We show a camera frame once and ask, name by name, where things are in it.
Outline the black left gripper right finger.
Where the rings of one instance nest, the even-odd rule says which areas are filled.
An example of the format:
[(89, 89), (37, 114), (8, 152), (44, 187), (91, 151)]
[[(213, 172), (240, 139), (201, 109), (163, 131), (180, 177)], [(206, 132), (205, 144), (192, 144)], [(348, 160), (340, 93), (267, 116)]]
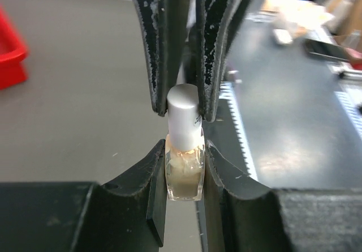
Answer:
[(361, 190), (272, 189), (206, 143), (210, 251), (360, 251)]

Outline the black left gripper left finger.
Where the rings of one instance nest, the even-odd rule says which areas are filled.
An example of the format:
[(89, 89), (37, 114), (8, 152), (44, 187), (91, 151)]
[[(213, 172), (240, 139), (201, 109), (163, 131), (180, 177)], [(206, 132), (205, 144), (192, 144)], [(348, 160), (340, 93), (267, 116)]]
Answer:
[(165, 141), (113, 180), (1, 183), (2, 251), (158, 251)]

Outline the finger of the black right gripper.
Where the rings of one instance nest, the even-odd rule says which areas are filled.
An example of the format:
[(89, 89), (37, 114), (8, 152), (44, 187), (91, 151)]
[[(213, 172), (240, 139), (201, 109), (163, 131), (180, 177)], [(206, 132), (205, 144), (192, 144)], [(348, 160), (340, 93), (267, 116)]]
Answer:
[(196, 0), (196, 81), (199, 108), (213, 122), (225, 61), (251, 0)]
[(139, 18), (152, 109), (163, 117), (166, 96), (176, 84), (190, 0), (132, 0)]

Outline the beige nail polish bottle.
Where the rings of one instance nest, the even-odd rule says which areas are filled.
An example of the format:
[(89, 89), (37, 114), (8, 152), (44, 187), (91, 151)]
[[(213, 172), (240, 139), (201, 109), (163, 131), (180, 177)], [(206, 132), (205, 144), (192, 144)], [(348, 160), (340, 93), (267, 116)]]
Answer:
[(168, 123), (165, 177), (170, 200), (198, 201), (205, 174), (205, 138), (201, 124)]

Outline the white nail polish cap brush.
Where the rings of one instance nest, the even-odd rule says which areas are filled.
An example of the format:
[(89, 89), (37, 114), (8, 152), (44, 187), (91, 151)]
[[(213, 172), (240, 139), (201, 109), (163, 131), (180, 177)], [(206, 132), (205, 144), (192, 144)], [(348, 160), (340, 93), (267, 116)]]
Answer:
[(173, 147), (190, 151), (199, 145), (201, 115), (197, 87), (178, 84), (167, 94), (169, 137)]

